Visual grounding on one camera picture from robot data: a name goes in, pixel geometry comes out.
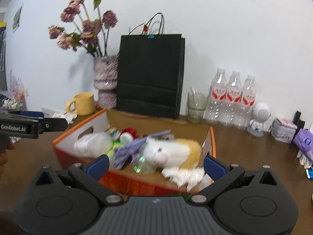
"cup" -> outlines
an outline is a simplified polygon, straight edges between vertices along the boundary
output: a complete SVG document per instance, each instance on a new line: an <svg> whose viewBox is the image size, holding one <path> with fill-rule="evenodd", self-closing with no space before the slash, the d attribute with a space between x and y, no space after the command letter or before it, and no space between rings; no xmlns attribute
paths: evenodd
<svg viewBox="0 0 313 235"><path fill-rule="evenodd" d="M66 112L77 113L80 116L86 116L94 113L96 110L94 104L93 93L80 93L74 96L65 107Z"/></svg>
<svg viewBox="0 0 313 235"><path fill-rule="evenodd" d="M207 108L208 96L202 93L196 93L195 96L191 92L188 93L188 121L192 123L200 123L202 121L204 111Z"/></svg>

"vase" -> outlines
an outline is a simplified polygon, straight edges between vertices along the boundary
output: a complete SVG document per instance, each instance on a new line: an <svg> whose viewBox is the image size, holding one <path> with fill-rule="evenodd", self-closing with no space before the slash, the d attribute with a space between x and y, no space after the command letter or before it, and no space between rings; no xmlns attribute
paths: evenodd
<svg viewBox="0 0 313 235"><path fill-rule="evenodd" d="M118 56L94 59L94 87L98 89L98 103L103 109L116 107Z"/></svg>

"ribbed black surface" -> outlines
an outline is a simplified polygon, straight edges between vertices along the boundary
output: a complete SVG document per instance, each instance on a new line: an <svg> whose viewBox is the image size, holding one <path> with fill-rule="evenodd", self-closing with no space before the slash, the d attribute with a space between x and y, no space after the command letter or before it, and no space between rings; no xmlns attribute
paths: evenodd
<svg viewBox="0 0 313 235"><path fill-rule="evenodd" d="M99 221L82 235L230 235L205 207L183 197L130 197L120 207L105 209Z"/></svg>

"orange trim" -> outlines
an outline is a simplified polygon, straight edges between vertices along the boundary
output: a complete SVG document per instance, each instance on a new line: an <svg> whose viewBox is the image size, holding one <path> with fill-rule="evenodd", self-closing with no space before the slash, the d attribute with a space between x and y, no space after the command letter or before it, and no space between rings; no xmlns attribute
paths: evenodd
<svg viewBox="0 0 313 235"><path fill-rule="evenodd" d="M210 138L211 138L212 156L216 158L216 144L215 144L214 130L212 126L209 128L209 132L210 132Z"/></svg>
<svg viewBox="0 0 313 235"><path fill-rule="evenodd" d="M56 138L53 142L52 145L55 146L58 143L60 143L62 140L64 140L68 135L72 134L73 132L75 132L77 129L81 128L83 125L87 124L88 122L90 122L91 120L95 119L96 117L98 117L99 115L103 114L104 112L106 112L106 110L100 110L99 112L95 113L94 115L86 118L85 120L83 120L82 122L80 122L79 124L75 125L74 127L72 127L71 129L69 129L68 131L66 131L65 133L63 133L61 136L59 136L58 138Z"/></svg>

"metal bolt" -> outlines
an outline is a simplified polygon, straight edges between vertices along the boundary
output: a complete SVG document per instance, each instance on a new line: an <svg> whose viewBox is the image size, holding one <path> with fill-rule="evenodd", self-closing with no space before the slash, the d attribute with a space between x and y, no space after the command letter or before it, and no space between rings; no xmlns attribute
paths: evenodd
<svg viewBox="0 0 313 235"><path fill-rule="evenodd" d="M191 197L191 200L195 203L203 203L207 200L207 198L204 195L197 194Z"/></svg>
<svg viewBox="0 0 313 235"><path fill-rule="evenodd" d="M121 196L116 194L109 195L105 198L105 200L109 203L118 203L121 201L121 199L122 199Z"/></svg>

